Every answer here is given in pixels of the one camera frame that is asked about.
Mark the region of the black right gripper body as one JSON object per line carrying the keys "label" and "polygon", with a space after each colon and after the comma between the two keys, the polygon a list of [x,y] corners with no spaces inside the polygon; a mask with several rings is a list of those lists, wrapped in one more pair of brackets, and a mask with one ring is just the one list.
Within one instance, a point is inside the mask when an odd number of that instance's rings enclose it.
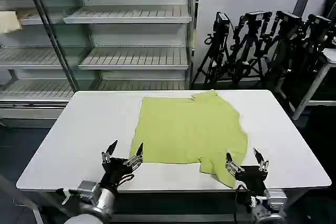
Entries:
{"label": "black right gripper body", "polygon": [[266,189],[264,181],[268,172],[259,170],[259,166],[242,166],[242,169],[244,171],[236,172],[235,179],[243,182],[254,196],[263,196]]}

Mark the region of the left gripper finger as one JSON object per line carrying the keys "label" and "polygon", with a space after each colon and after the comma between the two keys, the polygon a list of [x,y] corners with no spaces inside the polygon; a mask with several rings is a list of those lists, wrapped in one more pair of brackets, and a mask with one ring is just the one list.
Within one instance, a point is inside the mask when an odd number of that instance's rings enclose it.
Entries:
{"label": "left gripper finger", "polygon": [[102,156],[102,162],[103,163],[109,163],[110,162],[110,158],[117,146],[118,140],[115,140],[111,145],[109,145],[109,147],[107,148],[107,150],[105,152],[101,152],[101,156]]}
{"label": "left gripper finger", "polygon": [[143,143],[140,144],[136,154],[126,160],[123,164],[131,169],[137,169],[143,162]]}

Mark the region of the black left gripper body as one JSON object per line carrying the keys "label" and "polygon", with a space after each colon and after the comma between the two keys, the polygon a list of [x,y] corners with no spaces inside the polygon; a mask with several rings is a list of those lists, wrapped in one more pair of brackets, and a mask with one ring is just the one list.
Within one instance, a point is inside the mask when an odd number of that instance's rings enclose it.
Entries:
{"label": "black left gripper body", "polygon": [[134,178],[133,170],[123,163],[124,158],[110,158],[109,163],[103,163],[104,175],[100,181],[100,186],[120,186],[124,182]]}

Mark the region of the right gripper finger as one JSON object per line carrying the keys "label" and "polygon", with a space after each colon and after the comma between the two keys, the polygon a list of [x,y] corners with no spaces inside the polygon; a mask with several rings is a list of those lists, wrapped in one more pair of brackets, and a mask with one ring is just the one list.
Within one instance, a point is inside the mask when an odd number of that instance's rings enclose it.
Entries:
{"label": "right gripper finger", "polygon": [[254,148],[254,155],[259,164],[259,170],[267,171],[269,166],[269,160],[265,160],[262,154],[256,148]]}
{"label": "right gripper finger", "polygon": [[236,176],[237,173],[244,172],[244,169],[233,161],[230,153],[226,153],[226,169],[232,176]]}

